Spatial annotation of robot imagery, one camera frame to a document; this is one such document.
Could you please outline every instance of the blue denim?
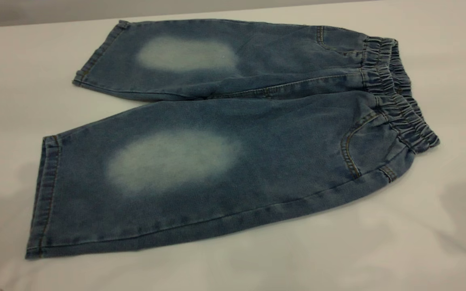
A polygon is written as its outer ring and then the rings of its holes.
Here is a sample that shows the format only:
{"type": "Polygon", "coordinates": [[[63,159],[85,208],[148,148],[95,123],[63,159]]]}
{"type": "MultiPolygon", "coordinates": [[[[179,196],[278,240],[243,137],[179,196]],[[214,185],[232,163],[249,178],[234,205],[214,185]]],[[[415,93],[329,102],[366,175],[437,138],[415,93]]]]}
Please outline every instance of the blue denim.
{"type": "Polygon", "coordinates": [[[316,213],[439,144],[396,40],[342,28],[120,21],[73,83],[158,102],[44,138],[27,259],[316,213]]]}

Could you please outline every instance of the white table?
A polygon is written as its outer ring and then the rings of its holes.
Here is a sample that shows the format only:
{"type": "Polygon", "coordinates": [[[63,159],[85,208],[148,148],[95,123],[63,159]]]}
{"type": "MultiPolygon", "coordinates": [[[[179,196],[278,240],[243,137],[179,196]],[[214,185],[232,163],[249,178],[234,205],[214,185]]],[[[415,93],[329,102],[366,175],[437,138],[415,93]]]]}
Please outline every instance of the white table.
{"type": "Polygon", "coordinates": [[[42,136],[136,107],[71,85],[117,20],[0,27],[0,289],[466,291],[466,1],[383,0],[134,18],[342,26],[400,41],[442,144],[348,206],[141,252],[25,261],[42,136]]]}

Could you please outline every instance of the light wash patch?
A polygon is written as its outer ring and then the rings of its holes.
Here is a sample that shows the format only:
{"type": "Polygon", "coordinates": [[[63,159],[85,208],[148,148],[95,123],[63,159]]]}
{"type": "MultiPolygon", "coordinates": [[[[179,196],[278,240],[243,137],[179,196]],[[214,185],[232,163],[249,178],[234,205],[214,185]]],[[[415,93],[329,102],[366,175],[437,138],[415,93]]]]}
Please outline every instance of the light wash patch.
{"type": "Polygon", "coordinates": [[[149,41],[138,53],[137,61],[151,69],[188,72],[234,69],[237,56],[221,42],[164,36],[149,41]]]}
{"type": "Polygon", "coordinates": [[[223,175],[239,142],[209,131],[165,131],[135,140],[109,160],[107,178],[125,194],[164,192],[223,175]]]}

